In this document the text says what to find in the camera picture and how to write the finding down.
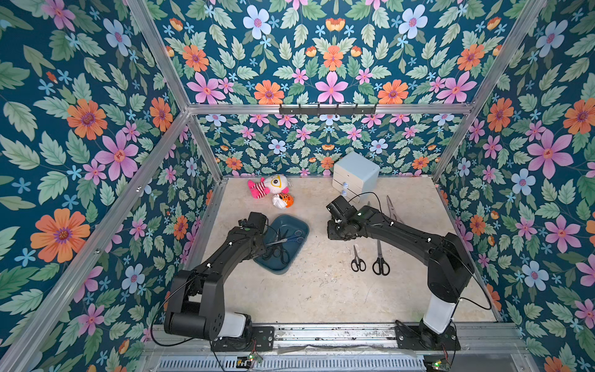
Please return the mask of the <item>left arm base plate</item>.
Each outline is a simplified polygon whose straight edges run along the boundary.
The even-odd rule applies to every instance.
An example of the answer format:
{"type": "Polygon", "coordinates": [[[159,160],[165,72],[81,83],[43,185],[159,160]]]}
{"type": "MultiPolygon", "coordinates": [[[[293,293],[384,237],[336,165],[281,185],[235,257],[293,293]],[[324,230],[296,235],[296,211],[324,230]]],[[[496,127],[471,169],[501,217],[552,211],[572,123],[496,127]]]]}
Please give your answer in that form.
{"type": "Polygon", "coordinates": [[[256,326],[245,329],[239,338],[223,337],[212,343],[216,352],[249,353],[265,352],[274,348],[275,328],[272,326],[256,326]]]}

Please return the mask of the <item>beige handled kitchen scissors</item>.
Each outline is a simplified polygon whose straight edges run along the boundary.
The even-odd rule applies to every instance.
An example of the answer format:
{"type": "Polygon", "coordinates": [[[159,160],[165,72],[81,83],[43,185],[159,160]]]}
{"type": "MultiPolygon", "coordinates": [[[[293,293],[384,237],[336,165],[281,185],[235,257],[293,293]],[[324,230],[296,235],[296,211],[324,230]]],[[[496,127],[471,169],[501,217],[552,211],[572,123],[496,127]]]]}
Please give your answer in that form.
{"type": "Polygon", "coordinates": [[[389,210],[389,216],[390,216],[390,218],[392,220],[398,222],[398,223],[403,223],[402,218],[399,217],[398,214],[396,213],[396,209],[394,207],[394,204],[393,204],[390,196],[387,196],[386,197],[386,200],[387,200],[387,207],[388,207],[388,210],[389,210]]]}

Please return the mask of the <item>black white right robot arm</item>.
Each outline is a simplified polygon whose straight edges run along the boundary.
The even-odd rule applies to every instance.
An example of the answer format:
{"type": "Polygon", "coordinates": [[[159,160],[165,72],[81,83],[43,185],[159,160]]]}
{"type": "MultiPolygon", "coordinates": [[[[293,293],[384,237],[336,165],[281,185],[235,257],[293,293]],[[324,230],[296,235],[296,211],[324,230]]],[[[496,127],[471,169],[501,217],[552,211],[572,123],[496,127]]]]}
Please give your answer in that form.
{"type": "Polygon", "coordinates": [[[400,249],[427,267],[427,285],[432,296],[421,327],[432,335],[442,335],[474,275],[462,240],[453,233],[440,236],[415,229],[371,206],[357,209],[342,196],[331,201],[326,209],[331,215],[327,224],[330,240],[377,240],[400,249]]]}

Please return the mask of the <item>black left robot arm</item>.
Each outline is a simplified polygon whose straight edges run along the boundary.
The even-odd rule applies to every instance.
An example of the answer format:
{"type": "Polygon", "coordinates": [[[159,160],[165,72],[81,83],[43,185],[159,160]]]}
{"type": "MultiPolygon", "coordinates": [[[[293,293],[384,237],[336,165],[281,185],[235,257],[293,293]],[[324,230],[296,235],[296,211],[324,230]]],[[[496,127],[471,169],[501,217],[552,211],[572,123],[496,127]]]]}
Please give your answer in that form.
{"type": "Polygon", "coordinates": [[[247,338],[249,316],[226,311],[224,285],[240,263],[266,253],[267,228],[268,218],[251,212],[208,259],[174,276],[166,301],[165,333],[207,341],[247,338]]]}

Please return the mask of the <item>blue handled scissors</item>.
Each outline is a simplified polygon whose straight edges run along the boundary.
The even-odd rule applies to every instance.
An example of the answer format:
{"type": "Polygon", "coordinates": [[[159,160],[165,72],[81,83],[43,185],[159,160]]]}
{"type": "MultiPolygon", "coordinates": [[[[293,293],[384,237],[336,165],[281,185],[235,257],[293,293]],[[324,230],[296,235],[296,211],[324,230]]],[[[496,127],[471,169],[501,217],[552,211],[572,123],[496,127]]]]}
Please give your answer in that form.
{"type": "Polygon", "coordinates": [[[305,237],[293,236],[293,237],[289,237],[289,238],[283,238],[281,240],[276,240],[271,243],[267,243],[266,246],[274,246],[274,245],[284,244],[284,243],[301,243],[304,240],[305,240],[305,237]]]}

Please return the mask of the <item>slim black scissors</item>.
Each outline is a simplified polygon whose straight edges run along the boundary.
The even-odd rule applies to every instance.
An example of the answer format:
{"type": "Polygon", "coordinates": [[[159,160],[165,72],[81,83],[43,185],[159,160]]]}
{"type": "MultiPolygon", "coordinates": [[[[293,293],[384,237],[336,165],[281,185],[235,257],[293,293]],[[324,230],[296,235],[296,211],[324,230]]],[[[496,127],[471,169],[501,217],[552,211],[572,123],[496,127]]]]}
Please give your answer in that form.
{"type": "Polygon", "coordinates": [[[353,272],[364,272],[367,269],[366,262],[359,256],[357,244],[353,245],[353,260],[350,266],[353,272]]]}

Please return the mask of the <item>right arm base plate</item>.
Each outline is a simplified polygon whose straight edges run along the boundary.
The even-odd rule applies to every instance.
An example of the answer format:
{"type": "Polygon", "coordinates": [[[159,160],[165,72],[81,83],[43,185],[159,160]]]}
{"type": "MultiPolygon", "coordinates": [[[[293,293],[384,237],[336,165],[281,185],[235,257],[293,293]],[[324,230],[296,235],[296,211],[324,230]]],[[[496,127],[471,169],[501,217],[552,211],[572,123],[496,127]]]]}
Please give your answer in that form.
{"type": "Polygon", "coordinates": [[[399,320],[394,324],[398,347],[415,351],[459,351],[460,342],[455,325],[450,322],[443,333],[435,333],[423,321],[407,325],[399,320]]]}

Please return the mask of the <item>large black scissors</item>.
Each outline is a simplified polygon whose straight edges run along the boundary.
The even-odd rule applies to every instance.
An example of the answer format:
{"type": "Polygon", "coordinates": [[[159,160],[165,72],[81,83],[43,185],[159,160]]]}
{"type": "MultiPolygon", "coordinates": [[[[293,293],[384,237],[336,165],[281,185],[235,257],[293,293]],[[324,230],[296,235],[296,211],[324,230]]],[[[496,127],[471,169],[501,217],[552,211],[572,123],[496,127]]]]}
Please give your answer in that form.
{"type": "Polygon", "coordinates": [[[377,241],[377,258],[373,263],[373,273],[378,276],[388,276],[390,274],[390,265],[384,260],[382,251],[382,243],[380,240],[377,241]]]}

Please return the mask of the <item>teal plastic storage box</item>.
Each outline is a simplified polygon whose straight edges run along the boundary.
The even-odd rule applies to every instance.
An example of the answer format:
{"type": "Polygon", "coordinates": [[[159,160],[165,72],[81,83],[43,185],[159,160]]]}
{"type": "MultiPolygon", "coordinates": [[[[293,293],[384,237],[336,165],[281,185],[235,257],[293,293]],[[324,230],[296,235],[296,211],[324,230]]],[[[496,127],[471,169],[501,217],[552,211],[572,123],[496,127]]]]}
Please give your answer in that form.
{"type": "Polygon", "coordinates": [[[292,216],[292,215],[279,215],[269,226],[265,237],[265,244],[281,240],[283,238],[289,238],[293,236],[305,237],[305,240],[301,243],[284,243],[283,247],[290,254],[290,262],[288,264],[282,264],[280,260],[271,258],[270,260],[263,260],[262,256],[253,259],[258,265],[272,274],[282,275],[285,274],[297,255],[302,250],[305,241],[308,239],[310,233],[309,226],[306,222],[292,216]]]}

